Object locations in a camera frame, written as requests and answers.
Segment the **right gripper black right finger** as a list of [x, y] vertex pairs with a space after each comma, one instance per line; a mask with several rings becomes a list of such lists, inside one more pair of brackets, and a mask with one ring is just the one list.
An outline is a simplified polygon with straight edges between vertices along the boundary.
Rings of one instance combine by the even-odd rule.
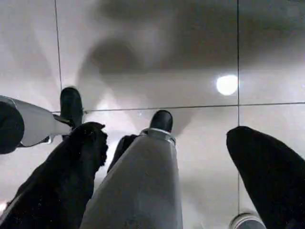
[[282, 141], [247, 126], [227, 132], [226, 146], [268, 229], [305, 227], [305, 161]]

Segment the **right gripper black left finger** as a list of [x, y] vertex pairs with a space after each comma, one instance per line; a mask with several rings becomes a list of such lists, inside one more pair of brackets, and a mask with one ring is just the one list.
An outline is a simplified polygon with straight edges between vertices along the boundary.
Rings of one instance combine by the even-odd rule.
[[0, 217], [2, 229], [78, 229], [105, 164], [107, 134], [97, 122], [73, 130], [19, 187]]

